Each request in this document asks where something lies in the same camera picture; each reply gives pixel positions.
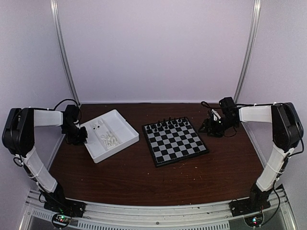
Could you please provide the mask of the white plastic compartment tray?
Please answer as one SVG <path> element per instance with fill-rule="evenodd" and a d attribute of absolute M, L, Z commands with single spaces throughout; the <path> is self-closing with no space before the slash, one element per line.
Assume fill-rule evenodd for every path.
<path fill-rule="evenodd" d="M 85 146 L 99 163 L 139 141 L 139 133 L 117 111 L 112 110 L 81 124 L 88 137 Z"/>

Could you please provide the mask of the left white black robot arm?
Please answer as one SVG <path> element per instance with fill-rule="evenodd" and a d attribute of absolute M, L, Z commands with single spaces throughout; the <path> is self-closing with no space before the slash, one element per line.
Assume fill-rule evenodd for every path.
<path fill-rule="evenodd" d="M 59 213 L 72 209 L 66 199 L 62 186 L 48 172 L 35 148 L 36 127 L 60 127 L 66 142 L 83 145 L 87 142 L 87 131 L 80 126 L 80 105 L 72 100 L 64 111 L 56 108 L 12 108 L 2 133 L 2 143 L 18 159 L 17 165 L 23 167 L 28 176 L 36 182 L 40 192 Z"/>

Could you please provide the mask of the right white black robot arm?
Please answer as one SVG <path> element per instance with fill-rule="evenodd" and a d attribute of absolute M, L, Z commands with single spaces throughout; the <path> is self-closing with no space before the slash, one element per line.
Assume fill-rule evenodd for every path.
<path fill-rule="evenodd" d="M 296 155 L 295 148 L 303 144 L 304 128 L 294 104 L 244 104 L 235 103 L 232 97 L 225 97 L 219 101 L 218 107 L 212 107 L 205 101 L 201 105 L 208 108 L 209 118 L 203 121 L 199 131 L 209 136 L 221 137 L 227 129 L 238 127 L 241 123 L 271 124 L 272 152 L 246 200 L 246 208 L 257 211 L 267 202 L 289 158 Z"/>

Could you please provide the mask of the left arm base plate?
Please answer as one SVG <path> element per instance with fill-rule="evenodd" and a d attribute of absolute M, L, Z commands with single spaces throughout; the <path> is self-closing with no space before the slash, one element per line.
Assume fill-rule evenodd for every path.
<path fill-rule="evenodd" d="M 65 205 L 60 205 L 57 202 L 48 201 L 44 204 L 44 209 L 51 210 L 56 213 L 61 213 L 70 217 L 83 217 L 86 204 L 80 201 L 67 200 Z"/>

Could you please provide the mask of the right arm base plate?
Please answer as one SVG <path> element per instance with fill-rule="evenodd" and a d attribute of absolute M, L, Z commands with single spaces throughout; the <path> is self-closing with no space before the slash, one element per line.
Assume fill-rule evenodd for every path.
<path fill-rule="evenodd" d="M 260 203 L 252 204 L 249 198 L 241 200 L 233 200 L 229 203 L 230 211 L 233 217 L 246 215 L 254 212 L 260 212 L 263 209 L 271 207 L 269 201 L 263 201 Z"/>

